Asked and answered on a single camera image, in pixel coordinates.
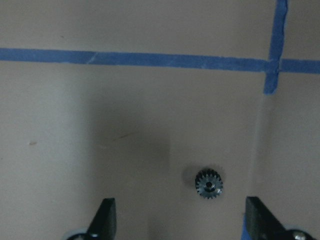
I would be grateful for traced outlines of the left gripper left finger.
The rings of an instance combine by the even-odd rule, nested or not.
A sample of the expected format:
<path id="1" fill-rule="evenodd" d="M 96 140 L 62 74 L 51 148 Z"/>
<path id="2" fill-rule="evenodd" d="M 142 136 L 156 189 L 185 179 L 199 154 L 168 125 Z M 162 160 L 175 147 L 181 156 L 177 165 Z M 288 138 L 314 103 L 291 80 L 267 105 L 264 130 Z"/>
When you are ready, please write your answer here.
<path id="1" fill-rule="evenodd" d="M 91 224 L 86 231 L 87 238 L 115 238 L 117 214 L 115 198 L 102 200 Z"/>

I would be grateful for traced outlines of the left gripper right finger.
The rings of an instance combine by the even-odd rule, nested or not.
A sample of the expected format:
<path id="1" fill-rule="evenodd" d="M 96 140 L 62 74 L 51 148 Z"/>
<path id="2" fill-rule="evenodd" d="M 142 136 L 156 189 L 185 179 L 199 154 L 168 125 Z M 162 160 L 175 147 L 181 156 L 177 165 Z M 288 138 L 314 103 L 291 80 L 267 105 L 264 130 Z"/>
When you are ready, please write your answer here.
<path id="1" fill-rule="evenodd" d="M 286 229 L 257 196 L 245 200 L 245 229 L 250 240 L 280 240 Z"/>

